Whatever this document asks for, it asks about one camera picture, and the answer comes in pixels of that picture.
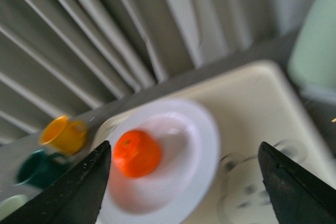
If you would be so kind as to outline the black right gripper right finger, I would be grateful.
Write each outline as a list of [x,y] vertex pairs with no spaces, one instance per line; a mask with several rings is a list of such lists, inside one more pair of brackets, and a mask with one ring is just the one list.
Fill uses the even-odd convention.
[[258,163],[279,223],[335,223],[335,189],[262,142]]

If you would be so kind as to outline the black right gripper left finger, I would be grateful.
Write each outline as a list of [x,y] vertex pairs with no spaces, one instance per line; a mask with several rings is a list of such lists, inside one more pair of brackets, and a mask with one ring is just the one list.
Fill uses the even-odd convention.
[[56,182],[1,223],[95,223],[111,165],[111,146],[104,141]]

